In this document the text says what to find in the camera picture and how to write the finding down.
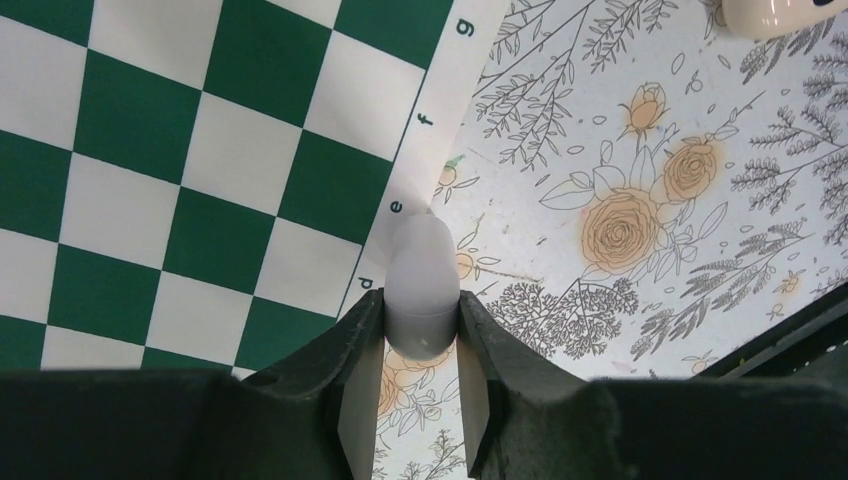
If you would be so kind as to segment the beige earbud charging case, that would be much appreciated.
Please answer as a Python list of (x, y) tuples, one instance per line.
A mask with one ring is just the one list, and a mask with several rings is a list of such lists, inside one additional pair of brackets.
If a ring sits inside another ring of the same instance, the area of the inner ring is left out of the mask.
[(723, 16), (735, 35), (767, 40), (831, 19), (847, 0), (722, 0)]

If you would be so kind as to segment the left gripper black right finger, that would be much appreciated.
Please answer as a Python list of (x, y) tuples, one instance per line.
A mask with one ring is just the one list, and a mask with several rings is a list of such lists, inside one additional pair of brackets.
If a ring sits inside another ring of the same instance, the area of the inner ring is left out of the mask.
[(597, 394), (459, 299), (457, 343), (466, 464), (472, 479), (594, 479)]

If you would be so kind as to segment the white earbud case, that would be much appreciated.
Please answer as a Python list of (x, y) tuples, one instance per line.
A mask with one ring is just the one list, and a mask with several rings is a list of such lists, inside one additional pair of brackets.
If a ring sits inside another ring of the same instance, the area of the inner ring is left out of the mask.
[(460, 279), (455, 245), (438, 217), (417, 214), (398, 228), (386, 273), (384, 332), (400, 356), (435, 359), (458, 330)]

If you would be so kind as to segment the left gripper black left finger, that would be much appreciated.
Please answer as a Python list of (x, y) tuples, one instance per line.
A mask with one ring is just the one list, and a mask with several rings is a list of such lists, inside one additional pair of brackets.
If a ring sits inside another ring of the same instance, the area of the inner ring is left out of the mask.
[(369, 479), (381, 388), (384, 301), (367, 291), (335, 325), (287, 357), (246, 377), (273, 398), (255, 409), (251, 476)]

